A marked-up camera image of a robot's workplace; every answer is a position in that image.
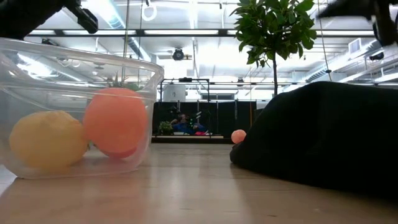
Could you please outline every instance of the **small orange ball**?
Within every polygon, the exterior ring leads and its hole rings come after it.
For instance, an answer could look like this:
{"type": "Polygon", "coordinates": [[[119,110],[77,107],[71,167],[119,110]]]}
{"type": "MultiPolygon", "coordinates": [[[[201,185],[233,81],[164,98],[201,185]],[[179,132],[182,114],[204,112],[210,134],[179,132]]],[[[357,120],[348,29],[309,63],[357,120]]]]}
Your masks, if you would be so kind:
{"type": "Polygon", "coordinates": [[[86,137],[105,154],[135,151],[148,122],[142,96],[125,88],[96,93],[83,118],[86,137]]]}
{"type": "Polygon", "coordinates": [[[246,132],[243,130],[236,130],[232,133],[231,139],[235,144],[240,143],[246,137],[246,132]]]}

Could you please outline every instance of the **black cloth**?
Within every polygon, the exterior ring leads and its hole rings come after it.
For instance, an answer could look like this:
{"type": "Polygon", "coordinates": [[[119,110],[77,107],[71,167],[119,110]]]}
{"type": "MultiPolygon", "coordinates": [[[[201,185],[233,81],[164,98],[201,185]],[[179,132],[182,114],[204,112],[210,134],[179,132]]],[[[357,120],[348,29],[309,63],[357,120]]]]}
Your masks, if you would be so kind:
{"type": "Polygon", "coordinates": [[[328,189],[398,192],[398,90],[316,82],[264,108],[231,162],[328,189]]]}

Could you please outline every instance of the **wooden table surface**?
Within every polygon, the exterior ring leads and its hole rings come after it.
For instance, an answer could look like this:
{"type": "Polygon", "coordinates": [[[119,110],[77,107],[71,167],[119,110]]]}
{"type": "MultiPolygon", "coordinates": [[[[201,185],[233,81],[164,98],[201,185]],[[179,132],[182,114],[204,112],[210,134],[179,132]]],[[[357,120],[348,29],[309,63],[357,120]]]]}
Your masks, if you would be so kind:
{"type": "Polygon", "coordinates": [[[398,206],[238,169],[230,145],[153,144],[128,174],[15,179],[0,166],[0,223],[398,223],[398,206]]]}

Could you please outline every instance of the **clear plastic container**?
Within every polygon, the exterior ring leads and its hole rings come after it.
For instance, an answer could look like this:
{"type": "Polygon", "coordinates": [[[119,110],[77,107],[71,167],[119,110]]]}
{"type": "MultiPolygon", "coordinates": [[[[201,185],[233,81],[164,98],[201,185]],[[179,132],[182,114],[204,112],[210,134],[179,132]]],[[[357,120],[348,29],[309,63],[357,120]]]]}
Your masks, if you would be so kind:
{"type": "MultiPolygon", "coordinates": [[[[163,68],[149,62],[0,39],[0,161],[15,175],[26,179],[117,174],[137,169],[149,148],[153,105],[157,85],[163,77],[163,68]],[[10,134],[21,118],[42,111],[64,111],[84,126],[83,118],[91,100],[96,95],[104,95],[98,90],[109,88],[109,82],[100,77],[114,77],[115,74],[119,80],[122,76],[133,77],[145,83],[136,91],[139,96],[110,95],[113,98],[138,98],[145,106],[145,135],[136,144],[132,155],[122,159],[108,157],[91,142],[80,160],[62,169],[32,167],[17,156],[10,144],[10,134]]],[[[34,147],[35,142],[40,144],[53,139],[43,137],[33,141],[28,137],[21,142],[34,147]]],[[[46,147],[45,155],[53,158],[52,162],[60,158],[54,154],[59,147],[56,144],[53,150],[46,147]]],[[[29,154],[28,159],[34,158],[36,152],[42,153],[40,150],[29,152],[34,154],[29,154]]]]}

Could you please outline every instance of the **yellow ball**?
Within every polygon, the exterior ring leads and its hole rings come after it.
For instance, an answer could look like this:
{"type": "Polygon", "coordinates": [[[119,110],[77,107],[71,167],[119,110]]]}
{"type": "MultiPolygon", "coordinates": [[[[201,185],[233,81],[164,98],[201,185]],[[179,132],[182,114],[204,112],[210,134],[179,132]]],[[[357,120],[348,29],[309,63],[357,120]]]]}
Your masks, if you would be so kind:
{"type": "Polygon", "coordinates": [[[11,151],[26,166],[44,170],[78,162],[87,150],[83,125],[64,111],[33,113],[13,127],[11,151]]]}

